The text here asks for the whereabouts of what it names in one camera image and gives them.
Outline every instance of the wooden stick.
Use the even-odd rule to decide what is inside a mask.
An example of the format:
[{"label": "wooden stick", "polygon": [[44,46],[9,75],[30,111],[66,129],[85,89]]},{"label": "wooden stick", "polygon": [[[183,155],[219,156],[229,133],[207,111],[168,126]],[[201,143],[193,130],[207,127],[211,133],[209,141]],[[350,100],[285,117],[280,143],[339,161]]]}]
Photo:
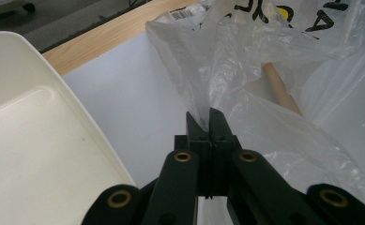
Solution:
[{"label": "wooden stick", "polygon": [[276,99],[276,103],[284,108],[302,115],[293,97],[287,93],[284,82],[279,76],[278,71],[273,67],[271,63],[263,65],[267,80],[269,81],[270,88],[272,89],[273,96]]}]

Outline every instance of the plastic bag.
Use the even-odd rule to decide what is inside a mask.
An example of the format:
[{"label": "plastic bag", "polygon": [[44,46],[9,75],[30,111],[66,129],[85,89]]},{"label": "plastic bag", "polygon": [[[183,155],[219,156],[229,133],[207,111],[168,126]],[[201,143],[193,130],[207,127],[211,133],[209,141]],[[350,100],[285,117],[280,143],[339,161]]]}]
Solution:
[{"label": "plastic bag", "polygon": [[[167,12],[148,22],[146,31],[203,128],[208,126],[209,106],[217,108],[227,116],[242,146],[265,155],[293,188],[306,192],[312,184],[329,183],[365,202],[365,174],[346,150],[308,119],[269,101],[266,86],[258,85],[266,84],[261,65],[271,62],[299,103],[310,99],[303,105],[304,115],[318,107],[310,121],[316,122],[312,119],[317,113],[326,116],[319,113],[328,110],[323,107],[338,103],[352,86],[331,85],[323,95],[313,94],[316,87],[307,92],[302,88],[312,85],[312,76],[325,72],[330,62],[345,67],[346,63],[336,62],[361,48],[365,1],[283,2],[278,6],[276,0],[275,4],[270,0],[206,1]],[[285,14],[288,8],[293,9],[293,18]],[[365,50],[358,57],[365,57]],[[352,76],[340,73],[338,79],[355,85],[361,75]],[[327,82],[327,76],[323,78],[317,81]],[[333,88],[341,91],[334,95]],[[329,104],[319,104],[329,95],[333,97]],[[213,207],[204,207],[211,216],[203,223],[217,224],[211,218],[218,217],[220,209],[213,202],[207,204]]]}]

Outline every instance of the black metal bracket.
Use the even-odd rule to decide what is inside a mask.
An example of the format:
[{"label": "black metal bracket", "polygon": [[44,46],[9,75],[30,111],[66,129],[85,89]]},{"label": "black metal bracket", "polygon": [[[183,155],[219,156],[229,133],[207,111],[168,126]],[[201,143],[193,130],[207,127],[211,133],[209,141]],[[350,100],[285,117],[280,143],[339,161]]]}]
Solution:
[{"label": "black metal bracket", "polygon": [[196,224],[199,196],[228,197],[234,224],[365,224],[365,204],[331,185],[293,189],[261,154],[242,149],[223,113],[211,109],[209,132],[187,112],[187,134],[175,136],[157,180],[103,191],[83,225]]}]

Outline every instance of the white tray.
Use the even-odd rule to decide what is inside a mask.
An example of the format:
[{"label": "white tray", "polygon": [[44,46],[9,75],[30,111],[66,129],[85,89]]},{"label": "white tray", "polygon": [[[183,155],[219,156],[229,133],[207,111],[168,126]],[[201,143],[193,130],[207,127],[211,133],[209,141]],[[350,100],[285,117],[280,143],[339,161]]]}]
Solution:
[{"label": "white tray", "polygon": [[80,101],[21,36],[0,32],[0,224],[80,224],[133,184]]}]

